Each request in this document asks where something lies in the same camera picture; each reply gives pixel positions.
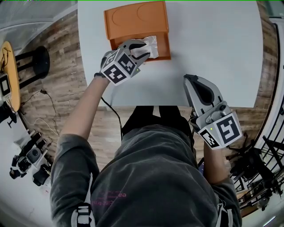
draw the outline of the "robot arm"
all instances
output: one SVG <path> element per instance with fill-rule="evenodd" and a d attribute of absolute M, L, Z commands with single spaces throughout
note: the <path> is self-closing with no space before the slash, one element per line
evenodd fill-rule
<path fill-rule="evenodd" d="M 144 53 L 136 58 L 130 51 L 145 45 L 144 42 L 134 39 L 123 42 L 117 50 L 104 55 L 100 73 L 115 86 L 135 76 L 140 72 L 139 67 L 142 63 L 150 57 L 150 53 Z"/>
<path fill-rule="evenodd" d="M 226 147 L 242 137 L 236 112 L 231 111 L 215 84 L 186 74 L 184 89 L 193 108 L 189 123 L 211 149 Z"/>

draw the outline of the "cable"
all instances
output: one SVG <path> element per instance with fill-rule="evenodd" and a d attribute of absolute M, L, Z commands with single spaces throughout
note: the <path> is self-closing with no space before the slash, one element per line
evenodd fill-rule
<path fill-rule="evenodd" d="M 56 120 L 54 119 L 54 118 L 57 116 L 57 112 L 56 112 L 56 110 L 55 110 L 55 107 L 54 107 L 52 98 L 50 97 L 50 95 L 49 95 L 47 92 L 46 92 L 46 94 L 49 96 L 49 98 L 50 98 L 50 100 L 51 100 L 51 103 L 52 103 L 52 106 L 53 106 L 53 109 L 54 109 L 54 112 L 55 112 L 55 115 L 54 115 L 54 117 L 53 117 L 52 120 L 54 121 L 54 124 L 55 124 L 55 130 L 56 130 L 57 134 L 59 135 L 59 132 L 57 131 Z"/>
<path fill-rule="evenodd" d="M 26 102 L 28 102 L 34 95 L 36 95 L 36 94 L 39 93 L 39 92 L 40 92 L 40 90 L 37 91 L 37 92 L 35 92 L 33 95 L 31 95 L 31 97 L 30 97 L 27 101 L 22 102 L 21 104 L 22 104 L 22 105 L 25 105 Z"/>
<path fill-rule="evenodd" d="M 116 116 L 118 117 L 118 120 L 119 120 L 119 126 L 120 126 L 120 137 L 121 137 L 121 140 L 122 140 L 122 126 L 121 126 L 121 121 L 120 121 L 120 117 L 118 115 L 118 113 L 111 107 L 110 104 L 108 104 L 102 97 L 101 97 L 102 101 L 108 106 L 110 107 L 110 109 L 116 114 Z"/>
<path fill-rule="evenodd" d="M 50 143 L 46 146 L 46 149 L 49 148 L 51 144 L 52 144 L 52 142 L 50 142 Z"/>
<path fill-rule="evenodd" d="M 194 114 L 194 109 L 192 108 L 192 109 L 191 109 L 191 113 L 190 113 L 190 118 L 189 118 L 189 120 L 187 121 L 188 123 L 189 123 L 190 120 L 193 118 L 193 114 Z M 190 141 L 191 141 L 191 147 L 192 147 L 192 148 L 193 148 L 193 145 L 194 145 L 193 135 L 194 135 L 194 128 L 192 128 L 191 136 L 189 136 Z"/>
<path fill-rule="evenodd" d="M 50 146 L 52 143 L 54 143 L 54 144 L 56 144 L 57 145 L 57 143 L 55 143 L 50 137 L 48 137 L 49 138 L 49 140 L 51 141 L 48 145 Z"/>
<path fill-rule="evenodd" d="M 4 54 L 4 50 L 7 52 L 7 62 L 5 62 L 5 54 Z M 2 59 L 0 61 L 0 71 L 2 72 L 4 70 L 4 67 L 8 64 L 8 56 L 9 56 L 9 52 L 11 52 L 10 50 L 8 50 L 6 47 L 2 48 Z"/>
<path fill-rule="evenodd" d="M 53 121 L 54 121 L 54 124 L 55 124 L 55 131 L 48 125 L 48 123 L 46 123 L 43 119 L 41 119 L 41 118 L 37 118 L 36 119 L 36 121 L 37 120 L 42 120 L 42 121 L 44 121 L 45 122 L 45 124 L 47 124 L 47 126 L 56 134 L 56 135 L 58 135 L 59 136 L 59 132 L 58 132 L 58 130 L 57 130 L 57 124 L 56 124 L 56 120 L 54 119 L 56 116 L 57 116 L 57 112 L 56 112 L 56 110 L 55 110 L 55 107 L 54 107 L 54 103 L 53 103 L 53 100 L 52 100 L 52 98 L 51 98 L 51 96 L 47 93 L 47 91 L 46 90 L 39 90 L 39 91 L 37 91 L 37 92 L 35 92 L 27 101 L 29 101 L 35 94 L 37 94 L 37 93 L 42 93 L 42 94 L 47 94 L 48 96 L 49 96 L 49 98 L 50 98 L 50 100 L 51 100 L 51 103 L 52 103 L 52 106 L 53 106 L 53 109 L 54 109 L 54 112 L 55 112 L 55 115 L 54 115 L 54 117 L 53 117 Z M 35 125 L 35 123 L 36 123 L 36 121 L 33 123 L 33 124 L 31 124 L 31 123 L 29 123 L 28 121 L 27 121 L 27 123 L 29 124 L 29 125 Z"/>
<path fill-rule="evenodd" d="M 8 106 L 9 106 L 9 108 L 12 110 L 12 112 L 15 113 L 15 110 L 14 110 L 14 108 L 12 107 L 12 104 L 10 103 L 10 100 L 9 100 L 9 99 L 6 100 L 6 103 L 8 104 Z"/>
<path fill-rule="evenodd" d="M 38 120 L 42 120 L 42 121 L 50 128 L 50 130 L 51 130 L 52 132 L 54 132 L 57 136 L 59 136 L 59 134 L 56 133 L 56 132 L 48 125 L 48 123 L 46 123 L 46 121 L 45 121 L 44 119 L 37 118 L 37 119 L 35 120 L 35 122 L 32 124 L 32 123 L 28 122 L 27 119 L 26 119 L 24 116 L 23 116 L 23 118 L 24 118 L 25 121 L 26 121 L 29 125 L 31 125 L 31 126 L 35 125 Z"/>

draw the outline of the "black cable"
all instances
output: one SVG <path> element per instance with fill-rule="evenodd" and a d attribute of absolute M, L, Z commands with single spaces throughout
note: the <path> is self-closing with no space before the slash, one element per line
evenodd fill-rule
<path fill-rule="evenodd" d="M 56 110 L 55 110 L 55 107 L 54 107 L 54 104 L 53 104 L 53 100 L 52 100 L 52 98 L 50 97 L 50 95 L 45 91 L 45 93 L 49 96 L 49 98 L 50 98 L 50 100 L 51 100 L 51 103 L 52 103 L 52 106 L 53 106 L 53 109 L 54 109 L 54 112 L 55 112 L 55 115 L 54 115 L 54 117 L 53 117 L 53 121 L 54 121 L 54 124 L 55 124 L 55 131 L 57 132 L 57 134 L 59 135 L 59 132 L 57 131 L 57 124 L 56 124 L 56 120 L 54 119 L 56 116 L 57 116 L 57 112 L 56 112 Z"/>
<path fill-rule="evenodd" d="M 7 52 L 7 62 L 5 62 L 4 50 Z M 8 64 L 9 52 L 11 52 L 11 51 L 9 51 L 6 47 L 2 48 L 2 54 L 3 54 L 3 56 L 2 56 L 2 59 L 1 59 L 1 61 L 0 61 L 0 67 L 1 67 L 0 71 L 1 71 L 1 72 L 4 70 L 4 67 Z"/>
<path fill-rule="evenodd" d="M 194 109 L 192 108 L 192 109 L 191 109 L 191 113 L 190 113 L 190 118 L 189 118 L 189 120 L 187 121 L 188 123 L 189 123 L 190 120 L 193 118 L 193 114 L 194 114 Z M 192 141 L 191 141 L 192 147 L 193 147 L 193 135 L 194 135 L 194 128 L 192 128 L 191 137 L 189 137 L 190 140 L 192 140 Z"/>
<path fill-rule="evenodd" d="M 51 142 L 47 145 L 47 147 L 50 147 L 51 144 L 56 144 L 56 145 L 57 145 L 57 143 L 55 143 L 50 137 L 48 137 L 48 138 L 49 138 L 49 140 L 50 140 Z"/>
<path fill-rule="evenodd" d="M 54 119 L 56 116 L 57 116 L 57 112 L 56 112 L 56 110 L 55 110 L 55 107 L 54 107 L 54 103 L 53 103 L 53 100 L 52 100 L 52 98 L 51 98 L 51 96 L 47 93 L 47 91 L 46 90 L 39 90 L 39 91 L 37 91 L 37 92 L 35 92 L 27 101 L 29 101 L 35 94 L 37 94 L 37 93 L 42 93 L 42 94 L 47 94 L 48 96 L 49 96 L 49 98 L 50 98 L 50 100 L 51 100 L 51 103 L 52 103 L 52 106 L 53 106 L 53 109 L 54 109 L 54 112 L 55 112 L 55 115 L 54 115 L 54 117 L 53 117 L 53 121 L 54 121 L 54 124 L 55 124 L 55 131 L 57 132 L 57 134 L 59 135 L 59 132 L 58 132 L 58 130 L 57 130 L 57 124 L 56 124 L 56 120 Z"/>
<path fill-rule="evenodd" d="M 36 95 L 36 94 L 39 93 L 39 92 L 40 92 L 40 90 L 37 91 L 37 92 L 35 92 L 33 95 L 31 95 L 31 97 L 30 97 L 27 101 L 22 102 L 21 104 L 24 105 L 24 104 L 25 104 L 26 102 L 28 102 L 34 95 Z"/>
<path fill-rule="evenodd" d="M 50 142 L 50 143 L 46 146 L 46 149 L 47 149 L 48 147 L 50 147 L 51 144 L 52 144 L 52 142 Z"/>
<path fill-rule="evenodd" d="M 12 110 L 13 113 L 15 113 L 16 111 L 14 110 L 14 108 L 12 107 L 12 104 L 10 103 L 9 100 L 6 100 L 6 103 L 8 104 L 9 108 Z"/>
<path fill-rule="evenodd" d="M 120 126 L 120 137 L 121 137 L 121 140 L 122 140 L 122 126 L 121 126 L 121 121 L 120 121 L 120 117 L 118 115 L 118 113 L 111 107 L 110 104 L 108 104 L 103 98 L 101 98 L 102 101 L 108 106 L 111 108 L 111 110 L 116 114 L 116 116 L 118 117 L 118 120 L 119 120 L 119 126 Z"/>

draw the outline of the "shoulder strap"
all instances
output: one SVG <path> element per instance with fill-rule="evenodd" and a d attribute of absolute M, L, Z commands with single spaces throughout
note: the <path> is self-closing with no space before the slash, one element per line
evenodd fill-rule
<path fill-rule="evenodd" d="M 91 174 L 88 193 L 85 202 L 80 204 L 76 210 L 73 211 L 71 217 L 71 227 L 95 227 L 95 219 L 91 209 L 91 185 L 93 175 Z"/>
<path fill-rule="evenodd" d="M 232 209 L 226 210 L 223 204 L 218 204 L 218 219 L 216 227 L 233 227 Z"/>

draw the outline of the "person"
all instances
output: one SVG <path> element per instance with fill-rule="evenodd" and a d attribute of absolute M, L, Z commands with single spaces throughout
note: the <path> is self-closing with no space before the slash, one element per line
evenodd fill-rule
<path fill-rule="evenodd" d="M 92 222 L 96 227 L 241 226 L 221 150 L 204 144 L 202 175 L 189 124 L 176 106 L 160 106 L 160 117 L 153 116 L 152 106 L 137 106 L 114 159 L 99 171 L 87 140 L 108 84 L 95 76 L 61 131 L 51 171 L 54 225 L 77 226 L 75 220 L 78 226 Z M 86 205 L 88 191 L 86 222 L 78 207 Z"/>

